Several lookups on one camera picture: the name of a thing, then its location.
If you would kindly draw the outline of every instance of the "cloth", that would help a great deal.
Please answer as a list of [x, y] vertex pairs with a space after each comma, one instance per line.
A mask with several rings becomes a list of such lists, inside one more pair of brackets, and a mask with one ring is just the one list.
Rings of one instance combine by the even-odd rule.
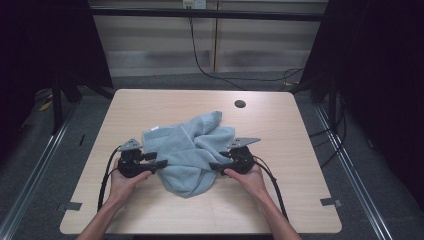
[[143, 132], [146, 152], [157, 152], [156, 160], [168, 166], [156, 171], [165, 188], [181, 197], [206, 192], [216, 178], [209, 163], [229, 163], [219, 154], [234, 139], [234, 128], [222, 127], [219, 111], [203, 114], [189, 122]]

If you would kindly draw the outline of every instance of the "tape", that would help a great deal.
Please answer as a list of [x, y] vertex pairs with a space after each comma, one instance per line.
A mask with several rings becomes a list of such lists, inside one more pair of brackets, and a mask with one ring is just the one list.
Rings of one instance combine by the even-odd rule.
[[81, 208], [82, 203], [75, 203], [75, 202], [68, 202], [68, 203], [60, 203], [56, 211], [59, 212], [66, 212], [66, 210], [73, 210], [73, 211], [79, 211]]

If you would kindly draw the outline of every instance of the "table top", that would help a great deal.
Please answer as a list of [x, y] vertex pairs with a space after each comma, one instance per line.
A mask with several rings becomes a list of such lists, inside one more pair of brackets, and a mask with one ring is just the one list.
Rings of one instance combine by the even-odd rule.
[[[244, 108], [235, 101], [243, 100]], [[281, 92], [203, 90], [118, 90], [110, 105], [71, 202], [79, 211], [65, 213], [60, 230], [78, 234], [94, 217], [101, 181], [113, 150], [155, 126], [186, 122], [204, 113], [222, 112], [221, 126], [236, 137], [258, 137], [250, 151], [262, 158], [280, 187], [290, 223], [299, 233], [336, 233], [341, 223], [293, 95]], [[278, 206], [271, 180], [265, 184]], [[106, 187], [105, 199], [109, 195]], [[182, 198], [165, 190], [156, 175], [138, 185], [117, 213], [108, 233], [257, 234], [269, 233], [253, 199], [228, 176], [215, 179], [205, 193]]]

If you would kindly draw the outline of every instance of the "wall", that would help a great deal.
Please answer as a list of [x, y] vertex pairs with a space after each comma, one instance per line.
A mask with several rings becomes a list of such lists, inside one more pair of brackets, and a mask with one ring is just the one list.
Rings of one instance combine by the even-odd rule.
[[[91, 0], [91, 6], [182, 8], [174, 1]], [[207, 1], [207, 9], [323, 13], [326, 1]], [[186, 18], [95, 16], [112, 77], [199, 72]], [[319, 23], [193, 19], [206, 72], [270, 71], [305, 65]]]

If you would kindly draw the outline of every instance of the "human hand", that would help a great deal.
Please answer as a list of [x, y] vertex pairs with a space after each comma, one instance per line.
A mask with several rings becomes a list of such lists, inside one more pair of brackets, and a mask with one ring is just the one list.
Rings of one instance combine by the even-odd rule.
[[254, 198], [259, 198], [261, 194], [268, 193], [265, 187], [262, 170], [257, 164], [246, 174], [239, 174], [230, 168], [225, 169], [224, 173], [237, 180]]
[[[113, 169], [118, 167], [119, 158], [115, 159]], [[133, 178], [124, 177], [118, 170], [115, 170], [111, 173], [111, 186], [109, 199], [116, 201], [116, 203], [121, 207], [131, 196], [137, 184], [141, 181], [146, 180], [150, 175], [151, 171], [145, 171]]]

